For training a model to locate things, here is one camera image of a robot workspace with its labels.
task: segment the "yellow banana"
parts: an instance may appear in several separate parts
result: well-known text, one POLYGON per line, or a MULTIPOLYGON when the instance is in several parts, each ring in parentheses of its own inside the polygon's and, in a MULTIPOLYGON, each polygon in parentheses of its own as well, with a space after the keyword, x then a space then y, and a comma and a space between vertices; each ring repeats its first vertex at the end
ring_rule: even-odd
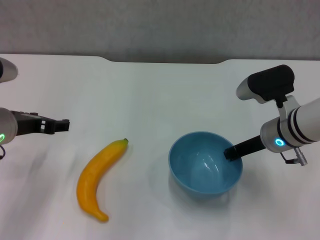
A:
POLYGON ((83 169, 76 187, 76 197, 82 210, 107 222, 109 217, 99 209, 96 192, 99 181, 104 173, 125 153, 128 140, 118 140, 110 143, 95 155, 83 169))

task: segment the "bowl rim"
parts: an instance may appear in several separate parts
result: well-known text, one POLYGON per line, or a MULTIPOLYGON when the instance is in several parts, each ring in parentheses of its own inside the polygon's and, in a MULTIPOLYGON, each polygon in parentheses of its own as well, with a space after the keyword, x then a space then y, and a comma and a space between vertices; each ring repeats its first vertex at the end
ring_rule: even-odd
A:
POLYGON ((182 138, 184 138, 184 137, 186 137, 186 136, 188 136, 188 135, 191 135, 191 134, 211 134, 211 135, 216 135, 216 136, 218 136, 218 137, 226 140, 228 143, 231 144, 231 146, 233 146, 233 144, 232 144, 228 139, 226 139, 225 137, 223 137, 223 136, 221 136, 221 135, 219 135, 219 134, 213 133, 213 132, 209 132, 209 131, 193 131, 193 132, 189 132, 189 133, 187 133, 187 134, 179 137, 179 138, 172 144, 172 146, 171 146, 171 148, 170 148, 169 155, 168 155, 168 163, 169 163, 169 168, 170 168, 170 172, 171 172, 172 176, 174 177, 174 179, 175 179, 179 184, 181 184, 183 187, 185 187, 185 188, 188 189, 189 191, 194 192, 194 193, 196 193, 196 194, 202 194, 202 195, 213 195, 213 194, 215 194, 215 195, 218 195, 218 194, 224 194, 224 193, 228 192, 230 189, 232 189, 232 188, 239 182, 239 180, 240 180, 240 178, 241 178, 241 176, 242 176, 242 172, 243 172, 243 169, 244 169, 244 165, 243 165, 243 161, 242 161, 242 158, 241 158, 241 157, 238 158, 238 159, 241 160, 241 170, 240 170, 240 174, 239 174, 238 178, 236 179, 236 181, 234 181, 234 183, 233 183, 231 186, 229 186, 228 188, 226 188, 226 189, 223 190, 223 191, 203 192, 203 191, 195 190, 195 189, 193 189, 193 188, 185 185, 182 181, 180 181, 180 179, 176 176, 176 174, 175 174, 174 171, 172 170, 172 168, 171 168, 171 163, 170 163, 170 156, 171 156, 171 151, 172 151, 173 147, 176 145, 176 143, 177 143, 180 139, 182 139, 182 138))

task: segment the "cable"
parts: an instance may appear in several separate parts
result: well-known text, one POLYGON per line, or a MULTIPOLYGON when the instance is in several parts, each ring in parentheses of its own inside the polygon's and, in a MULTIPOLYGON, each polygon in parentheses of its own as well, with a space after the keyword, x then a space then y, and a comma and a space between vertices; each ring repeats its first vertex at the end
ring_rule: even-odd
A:
POLYGON ((0 156, 0 160, 1 160, 1 159, 3 159, 3 158, 5 157, 5 155, 6 155, 6 150, 4 149, 4 147, 3 147, 2 145, 0 145, 0 149, 2 149, 2 151, 3 151, 3 155, 0 156))
POLYGON ((296 164, 297 163, 298 159, 296 159, 296 158, 286 159, 282 152, 280 152, 280 154, 281 154, 281 157, 283 158, 283 160, 285 161, 286 164, 296 164))

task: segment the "green led ring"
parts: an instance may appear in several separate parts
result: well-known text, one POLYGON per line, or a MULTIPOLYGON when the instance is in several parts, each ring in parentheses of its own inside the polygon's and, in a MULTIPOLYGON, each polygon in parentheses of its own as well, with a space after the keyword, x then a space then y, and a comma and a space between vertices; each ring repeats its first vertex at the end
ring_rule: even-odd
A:
POLYGON ((2 134, 0 134, 0 143, 1 143, 3 140, 5 140, 5 135, 2 133, 2 134))

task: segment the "black stripe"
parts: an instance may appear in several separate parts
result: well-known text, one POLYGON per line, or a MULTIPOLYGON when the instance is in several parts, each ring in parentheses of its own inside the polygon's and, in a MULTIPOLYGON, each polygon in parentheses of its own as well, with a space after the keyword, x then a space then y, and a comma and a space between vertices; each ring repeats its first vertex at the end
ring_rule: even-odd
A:
POLYGON ((2 62, 0 61, 0 78, 2 77, 2 74, 4 74, 4 66, 2 65, 2 62))
POLYGON ((298 141, 299 143, 301 143, 301 144, 310 144, 310 143, 304 142, 304 141, 302 141, 300 138, 298 138, 298 136, 295 134, 294 130, 292 129, 292 126, 291 126, 291 115, 292 115, 292 112, 293 112, 293 111, 294 111, 294 110, 292 110, 292 111, 289 113, 289 116, 288 116, 288 119, 287 119, 287 121, 288 121, 288 129, 289 129, 292 137, 294 137, 294 139, 297 140, 297 141, 298 141))
POLYGON ((294 124, 294 127, 295 127, 295 130, 297 131, 297 133, 300 135, 301 138, 303 138, 304 140, 308 141, 308 142, 312 142, 312 143, 315 143, 316 141, 313 141, 309 138, 307 138, 303 133, 302 131, 300 130, 299 126, 298 126, 298 123, 297 123, 297 112, 299 110, 300 107, 297 108, 297 110, 294 112, 293 114, 293 124, 294 124))
POLYGON ((284 138, 284 136, 282 135, 282 132, 281 132, 281 130, 280 130, 280 118, 278 119, 278 123, 276 124, 276 130, 278 131, 279 137, 284 141, 284 143, 285 143, 286 145, 288 145, 288 146, 291 147, 291 148, 297 148, 297 146, 291 145, 291 144, 284 138))

